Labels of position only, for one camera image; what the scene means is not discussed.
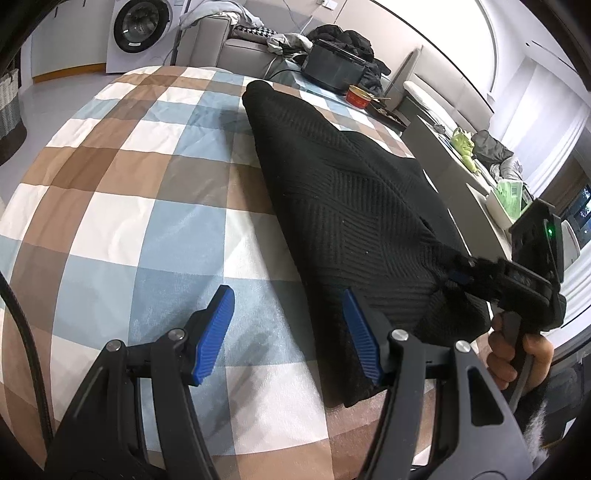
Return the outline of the black knit sweater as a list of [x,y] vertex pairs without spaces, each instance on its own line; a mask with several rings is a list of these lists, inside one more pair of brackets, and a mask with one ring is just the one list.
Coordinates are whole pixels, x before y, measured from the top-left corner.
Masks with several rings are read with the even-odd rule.
[[260,80],[242,103],[339,403],[379,391],[346,327],[346,289],[426,343],[450,346],[489,329],[486,303],[448,278],[445,254],[465,246],[417,160],[335,128],[310,103]]

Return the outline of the black clothes pile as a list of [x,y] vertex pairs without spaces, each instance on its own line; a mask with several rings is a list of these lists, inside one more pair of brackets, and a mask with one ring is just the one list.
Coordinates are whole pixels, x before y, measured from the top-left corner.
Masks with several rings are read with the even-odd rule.
[[358,83],[360,88],[373,95],[383,96],[382,76],[390,75],[391,69],[375,56],[370,40],[355,30],[342,30],[335,24],[318,26],[307,34],[308,40],[317,43],[318,40],[329,42],[335,47],[345,50],[349,54],[361,58],[366,62],[366,69]]

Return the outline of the white bowl with green bag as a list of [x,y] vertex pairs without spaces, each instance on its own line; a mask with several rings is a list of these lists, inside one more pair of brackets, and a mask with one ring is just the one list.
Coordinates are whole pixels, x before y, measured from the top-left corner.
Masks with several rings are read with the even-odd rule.
[[525,183],[502,179],[487,195],[485,206],[497,226],[508,231],[531,203]]

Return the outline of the checkered bed blanket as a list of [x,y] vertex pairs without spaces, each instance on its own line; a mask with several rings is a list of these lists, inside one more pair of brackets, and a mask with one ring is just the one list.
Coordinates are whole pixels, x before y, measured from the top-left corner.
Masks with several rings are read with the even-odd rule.
[[352,479],[384,398],[352,408],[318,360],[308,302],[242,104],[249,77],[142,67],[55,133],[1,218],[1,271],[58,428],[100,350],[157,340],[228,285],[236,307],[191,392],[223,479]]

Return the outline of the black food tray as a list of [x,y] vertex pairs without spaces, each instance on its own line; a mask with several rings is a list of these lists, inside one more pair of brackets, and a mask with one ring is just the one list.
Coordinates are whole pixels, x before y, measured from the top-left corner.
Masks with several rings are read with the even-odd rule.
[[405,132],[407,126],[387,106],[382,100],[372,100],[366,108],[366,111],[380,123],[388,126],[398,134]]

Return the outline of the red round food tin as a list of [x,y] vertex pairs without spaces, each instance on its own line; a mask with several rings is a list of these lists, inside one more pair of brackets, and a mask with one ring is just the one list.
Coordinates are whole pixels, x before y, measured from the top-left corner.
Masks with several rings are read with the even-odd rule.
[[349,85],[349,89],[346,91],[346,102],[356,108],[365,110],[372,100],[373,96],[359,86]]

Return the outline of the black rice cooker pot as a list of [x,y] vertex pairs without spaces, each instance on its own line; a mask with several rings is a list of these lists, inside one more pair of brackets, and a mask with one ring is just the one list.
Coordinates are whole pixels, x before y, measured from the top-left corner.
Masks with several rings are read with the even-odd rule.
[[366,68],[366,61],[334,44],[318,40],[301,67],[301,73],[312,83],[332,93],[345,95],[356,85]]

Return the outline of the woven laundry basket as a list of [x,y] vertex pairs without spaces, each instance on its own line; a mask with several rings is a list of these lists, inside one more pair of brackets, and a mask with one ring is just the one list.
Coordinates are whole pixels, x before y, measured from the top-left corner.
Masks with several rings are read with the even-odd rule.
[[18,92],[19,70],[12,69],[1,78],[0,165],[18,151],[27,137]]

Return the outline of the grey sofa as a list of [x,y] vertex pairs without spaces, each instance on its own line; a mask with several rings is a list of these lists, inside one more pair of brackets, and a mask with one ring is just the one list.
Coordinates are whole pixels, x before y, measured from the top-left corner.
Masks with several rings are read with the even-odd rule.
[[226,18],[205,17],[179,37],[172,65],[217,69],[266,79],[280,69],[283,58],[267,46],[242,38],[231,38]]

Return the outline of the white washing machine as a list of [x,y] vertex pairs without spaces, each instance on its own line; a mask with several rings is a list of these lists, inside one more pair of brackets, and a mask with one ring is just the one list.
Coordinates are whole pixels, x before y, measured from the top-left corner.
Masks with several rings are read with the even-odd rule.
[[109,26],[106,73],[169,63],[185,1],[115,1]]

